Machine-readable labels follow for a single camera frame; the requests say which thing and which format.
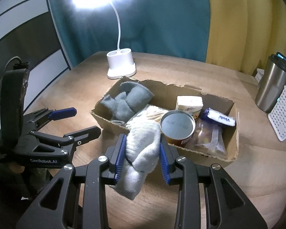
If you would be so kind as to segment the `white sock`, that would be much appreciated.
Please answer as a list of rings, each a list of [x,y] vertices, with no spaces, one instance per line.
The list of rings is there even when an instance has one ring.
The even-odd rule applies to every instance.
[[[129,200],[139,194],[146,176],[157,166],[161,130],[154,120],[134,118],[126,124],[129,134],[121,177],[113,189]]]

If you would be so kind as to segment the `white desk lamp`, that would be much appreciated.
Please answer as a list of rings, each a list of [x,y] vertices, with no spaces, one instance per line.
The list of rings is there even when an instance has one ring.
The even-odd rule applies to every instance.
[[[109,4],[117,19],[118,38],[117,49],[107,53],[108,72],[107,77],[111,80],[119,79],[123,76],[131,77],[136,73],[136,65],[133,60],[130,48],[121,48],[121,21],[118,11],[113,4],[117,0],[72,0],[77,9],[93,10]]]

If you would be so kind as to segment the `white perforated plastic basket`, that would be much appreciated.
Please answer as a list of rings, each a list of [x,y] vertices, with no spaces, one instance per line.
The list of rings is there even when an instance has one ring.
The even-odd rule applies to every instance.
[[[268,114],[268,119],[279,141],[286,139],[286,85],[277,102]]]

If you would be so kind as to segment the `cartoon print small box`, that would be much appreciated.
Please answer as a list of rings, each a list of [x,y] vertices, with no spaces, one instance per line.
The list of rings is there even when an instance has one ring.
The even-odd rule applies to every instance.
[[[189,113],[196,120],[203,108],[203,100],[200,96],[178,96],[176,110]]]

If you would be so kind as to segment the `metal tin can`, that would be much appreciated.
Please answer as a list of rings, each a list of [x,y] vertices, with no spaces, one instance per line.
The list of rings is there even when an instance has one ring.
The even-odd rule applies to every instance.
[[[171,110],[160,120],[160,128],[167,143],[185,147],[194,134],[196,123],[194,118],[182,110]]]

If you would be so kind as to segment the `brown cardboard box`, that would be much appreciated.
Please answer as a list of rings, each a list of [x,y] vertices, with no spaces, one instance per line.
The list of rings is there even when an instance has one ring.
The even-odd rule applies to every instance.
[[[230,164],[238,156],[239,116],[234,103],[200,90],[122,77],[91,113],[103,129],[116,135],[152,120],[179,154],[202,164]]]

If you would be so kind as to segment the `grey sock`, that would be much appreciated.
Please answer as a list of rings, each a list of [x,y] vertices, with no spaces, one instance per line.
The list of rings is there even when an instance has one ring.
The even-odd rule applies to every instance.
[[[119,91],[120,93],[115,98],[106,95],[101,100],[101,104],[112,113],[111,120],[120,123],[128,122],[154,97],[154,94],[148,88],[137,82],[123,82],[119,86]]]

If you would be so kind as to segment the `teal and yellow curtain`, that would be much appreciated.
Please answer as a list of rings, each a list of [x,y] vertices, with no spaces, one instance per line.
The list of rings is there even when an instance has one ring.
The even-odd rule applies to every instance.
[[[65,54],[73,66],[117,48],[116,15],[107,4],[77,9],[48,0]],[[121,48],[202,61],[246,74],[268,56],[286,56],[285,0],[117,0]]]

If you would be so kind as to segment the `steel travel mug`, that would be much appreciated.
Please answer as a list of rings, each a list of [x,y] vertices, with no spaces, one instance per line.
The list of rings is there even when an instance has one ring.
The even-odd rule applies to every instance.
[[[259,82],[255,104],[270,113],[286,85],[286,61],[272,54],[268,57],[264,75]]]

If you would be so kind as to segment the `blue tissue pack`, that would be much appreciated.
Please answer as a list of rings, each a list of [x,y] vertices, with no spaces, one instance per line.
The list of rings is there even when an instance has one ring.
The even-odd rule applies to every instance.
[[[220,126],[234,127],[236,125],[235,119],[229,117],[212,108],[207,108],[200,113],[200,118],[209,123],[216,123]]]

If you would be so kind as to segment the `cotton swab bag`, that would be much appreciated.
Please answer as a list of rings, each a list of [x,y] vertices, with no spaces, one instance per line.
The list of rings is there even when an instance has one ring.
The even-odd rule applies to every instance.
[[[125,124],[125,127],[130,129],[132,121],[137,118],[149,119],[159,123],[162,116],[167,112],[168,112],[167,109],[147,104],[142,110],[140,110],[130,118],[130,120]]]

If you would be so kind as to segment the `clear snack bag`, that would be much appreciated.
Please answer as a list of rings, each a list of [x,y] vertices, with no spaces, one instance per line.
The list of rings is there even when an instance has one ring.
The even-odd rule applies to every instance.
[[[222,138],[222,128],[218,124],[210,123],[200,118],[196,121],[193,136],[187,142],[185,148],[216,157],[227,157]]]

